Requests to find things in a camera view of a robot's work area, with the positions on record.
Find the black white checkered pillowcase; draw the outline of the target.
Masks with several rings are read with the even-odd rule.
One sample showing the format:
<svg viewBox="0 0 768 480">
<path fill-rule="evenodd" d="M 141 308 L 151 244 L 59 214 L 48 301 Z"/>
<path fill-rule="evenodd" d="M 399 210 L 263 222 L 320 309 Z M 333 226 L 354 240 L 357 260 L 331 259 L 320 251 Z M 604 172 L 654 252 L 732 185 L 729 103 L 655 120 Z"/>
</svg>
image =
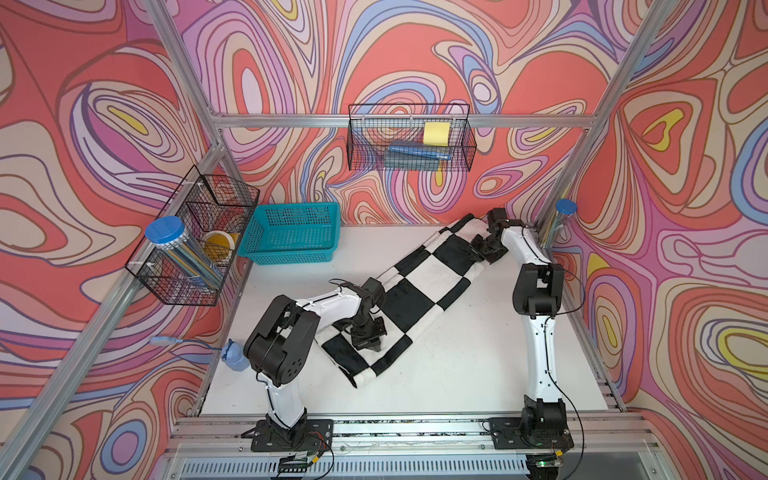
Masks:
<svg viewBox="0 0 768 480">
<path fill-rule="evenodd" d="M 353 346 L 349 319 L 318 328 L 315 342 L 353 387 L 364 386 L 392 367 L 490 265 L 471 245 L 485 233 L 485 223 L 469 214 L 379 275 L 384 294 L 373 318 L 383 321 L 386 334 L 377 351 Z"/>
</svg>

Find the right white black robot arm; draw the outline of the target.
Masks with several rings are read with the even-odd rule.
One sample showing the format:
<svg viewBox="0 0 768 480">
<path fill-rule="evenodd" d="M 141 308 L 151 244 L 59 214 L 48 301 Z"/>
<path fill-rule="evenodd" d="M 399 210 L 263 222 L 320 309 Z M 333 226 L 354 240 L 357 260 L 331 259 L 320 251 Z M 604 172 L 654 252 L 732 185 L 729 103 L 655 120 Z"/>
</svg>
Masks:
<svg viewBox="0 0 768 480">
<path fill-rule="evenodd" d="M 488 233 L 475 235 L 472 247 L 491 263 L 509 253 L 520 264 L 512 307 L 521 317 L 527 341 L 528 391 L 520 416 L 521 439 L 534 448 L 570 448 L 566 404 L 554 360 L 565 270 L 536 245 L 525 224 L 510 219 L 503 208 L 490 210 L 486 221 Z"/>
</svg>

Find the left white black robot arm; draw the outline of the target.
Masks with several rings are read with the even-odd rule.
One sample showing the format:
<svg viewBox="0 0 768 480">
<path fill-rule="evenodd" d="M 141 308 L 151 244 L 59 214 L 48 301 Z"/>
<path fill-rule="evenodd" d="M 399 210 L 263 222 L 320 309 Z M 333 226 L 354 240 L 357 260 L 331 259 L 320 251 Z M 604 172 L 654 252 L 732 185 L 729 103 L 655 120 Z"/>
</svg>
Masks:
<svg viewBox="0 0 768 480">
<path fill-rule="evenodd" d="M 333 279 L 335 289 L 309 299 L 275 297 L 243 346 L 243 355 L 265 386 L 268 419 L 286 433 L 305 420 L 294 380 L 305 366 L 318 331 L 330 329 L 349 341 L 354 352 L 381 349 L 386 335 L 379 303 L 383 285 L 374 278 L 356 285 Z"/>
</svg>

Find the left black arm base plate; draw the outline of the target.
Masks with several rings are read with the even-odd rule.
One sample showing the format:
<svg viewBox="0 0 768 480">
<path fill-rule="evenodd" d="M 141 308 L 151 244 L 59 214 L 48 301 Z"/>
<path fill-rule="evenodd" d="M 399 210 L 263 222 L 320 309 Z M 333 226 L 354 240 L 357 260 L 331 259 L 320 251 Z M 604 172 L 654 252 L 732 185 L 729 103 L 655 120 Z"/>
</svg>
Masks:
<svg viewBox="0 0 768 480">
<path fill-rule="evenodd" d="M 256 453 L 317 453 L 332 445 L 333 433 L 330 419 L 300 420 L 292 429 L 285 429 L 267 418 L 259 420 L 251 431 L 250 449 Z"/>
</svg>

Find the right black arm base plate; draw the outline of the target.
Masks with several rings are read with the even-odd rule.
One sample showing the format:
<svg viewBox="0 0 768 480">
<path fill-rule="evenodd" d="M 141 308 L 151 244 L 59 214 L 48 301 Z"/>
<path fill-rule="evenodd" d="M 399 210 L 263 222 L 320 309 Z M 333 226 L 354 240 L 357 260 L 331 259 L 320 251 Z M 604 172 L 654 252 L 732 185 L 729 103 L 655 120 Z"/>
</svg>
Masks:
<svg viewBox="0 0 768 480">
<path fill-rule="evenodd" d="M 521 417 L 492 417 L 488 424 L 496 450 L 566 452 L 574 447 L 570 430 L 561 423 L 524 421 Z"/>
</svg>

